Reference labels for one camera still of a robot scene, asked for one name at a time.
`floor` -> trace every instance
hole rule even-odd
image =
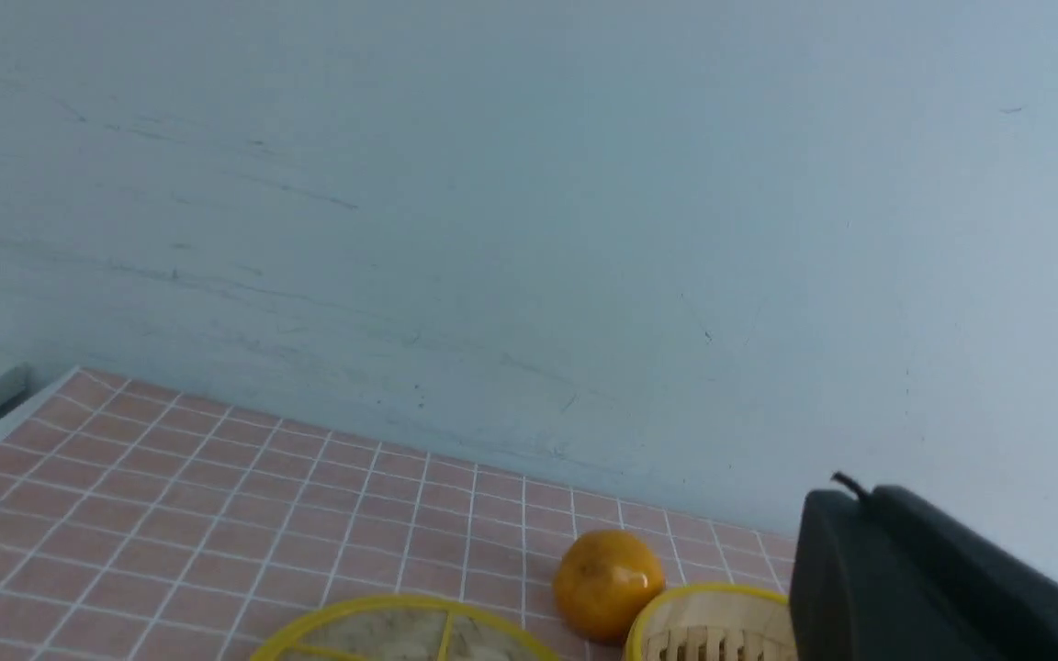
[[[327,602],[417,591],[617,660],[553,613],[578,532],[669,583],[785,591],[792,539],[76,371],[0,442],[0,660],[247,660]]]

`round tray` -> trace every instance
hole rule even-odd
[[[310,612],[251,661],[558,661],[544,644],[489,612],[432,596],[387,594]]]

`wooden steamer basket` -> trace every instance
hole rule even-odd
[[[798,661],[790,608],[772,591],[700,583],[639,612],[624,661]]]

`white wall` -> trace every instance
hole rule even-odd
[[[1058,3],[0,0],[0,346],[1058,576]]]

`orange fruit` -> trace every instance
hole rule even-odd
[[[647,545],[626,531],[585,532],[562,556],[553,603],[581,637],[621,644],[639,610],[664,590],[664,570]]]

